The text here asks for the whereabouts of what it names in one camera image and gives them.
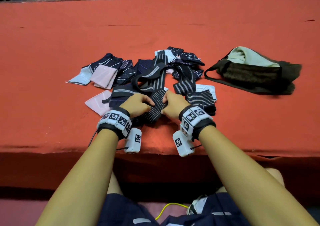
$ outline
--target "person's right arm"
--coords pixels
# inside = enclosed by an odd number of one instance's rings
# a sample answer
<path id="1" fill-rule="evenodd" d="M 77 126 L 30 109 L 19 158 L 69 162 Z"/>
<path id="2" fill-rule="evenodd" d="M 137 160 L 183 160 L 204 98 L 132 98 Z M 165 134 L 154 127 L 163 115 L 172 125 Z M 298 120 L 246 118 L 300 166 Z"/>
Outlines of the person's right arm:
<path id="1" fill-rule="evenodd" d="M 181 96 L 167 91 L 162 114 L 177 119 L 189 105 Z M 199 134 L 222 184 L 253 226 L 318 225 L 301 204 L 262 166 L 235 146 L 214 126 Z"/>

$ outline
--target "yellow cable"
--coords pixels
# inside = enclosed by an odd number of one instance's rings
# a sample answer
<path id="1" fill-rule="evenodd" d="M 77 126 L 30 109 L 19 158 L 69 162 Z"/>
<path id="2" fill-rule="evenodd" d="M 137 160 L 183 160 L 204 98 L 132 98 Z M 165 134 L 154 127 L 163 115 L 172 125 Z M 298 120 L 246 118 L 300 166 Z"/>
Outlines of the yellow cable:
<path id="1" fill-rule="evenodd" d="M 167 205 L 164 206 L 164 208 L 161 210 L 161 213 L 159 214 L 159 216 L 156 217 L 156 220 L 158 220 L 161 216 L 161 214 L 163 213 L 163 211 L 165 210 L 165 208 L 169 205 L 179 205 L 179 206 L 182 206 L 184 208 L 188 208 L 188 206 L 186 205 L 183 205 L 183 204 L 180 204 L 180 203 L 175 203 L 175 202 L 172 202 L 172 203 L 168 203 Z"/>

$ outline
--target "person's left hand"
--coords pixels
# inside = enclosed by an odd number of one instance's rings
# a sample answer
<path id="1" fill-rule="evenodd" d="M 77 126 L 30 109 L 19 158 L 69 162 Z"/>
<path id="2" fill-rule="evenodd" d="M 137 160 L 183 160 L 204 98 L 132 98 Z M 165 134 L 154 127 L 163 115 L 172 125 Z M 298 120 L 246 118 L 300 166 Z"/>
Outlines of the person's left hand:
<path id="1" fill-rule="evenodd" d="M 120 107 L 124 108 L 128 111 L 128 113 L 130 113 L 130 118 L 134 118 L 151 110 L 151 107 L 143 102 L 147 102 L 150 105 L 154 106 L 154 102 L 150 97 L 142 95 L 140 93 L 136 93 L 133 96 L 129 97 L 129 99 L 127 99 L 124 103 L 122 103 Z"/>

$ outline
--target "person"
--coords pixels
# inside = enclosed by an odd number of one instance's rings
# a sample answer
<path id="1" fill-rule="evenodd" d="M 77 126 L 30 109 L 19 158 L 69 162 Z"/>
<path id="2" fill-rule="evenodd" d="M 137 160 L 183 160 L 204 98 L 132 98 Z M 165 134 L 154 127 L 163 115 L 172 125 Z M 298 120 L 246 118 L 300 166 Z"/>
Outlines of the person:
<path id="1" fill-rule="evenodd" d="M 178 119 L 189 106 L 171 91 L 163 102 L 168 105 L 161 113 L 170 119 Z M 133 118 L 150 110 L 147 103 L 154 106 L 148 96 L 134 94 L 120 107 Z M 204 127 L 199 140 L 224 187 L 197 200 L 205 203 L 201 209 L 193 204 L 193 215 L 169 216 L 161 225 L 318 225 L 285 189 L 277 170 L 264 169 L 214 126 Z M 112 172 L 117 144 L 114 131 L 98 133 L 54 192 L 36 226 L 159 225 L 146 208 L 122 195 Z"/>

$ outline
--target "bag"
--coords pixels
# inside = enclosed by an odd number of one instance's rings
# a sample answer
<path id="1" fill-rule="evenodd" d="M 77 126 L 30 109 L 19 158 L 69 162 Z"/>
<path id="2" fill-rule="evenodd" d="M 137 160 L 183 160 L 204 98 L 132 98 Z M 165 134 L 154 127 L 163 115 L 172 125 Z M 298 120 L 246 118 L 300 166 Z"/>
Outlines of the bag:
<path id="1" fill-rule="evenodd" d="M 292 81 L 299 77 L 301 68 L 300 64 L 275 61 L 249 48 L 237 47 L 207 69 L 204 75 L 208 80 L 251 93 L 291 95 L 295 88 Z M 223 79 L 209 77 L 207 72 L 212 70 Z"/>

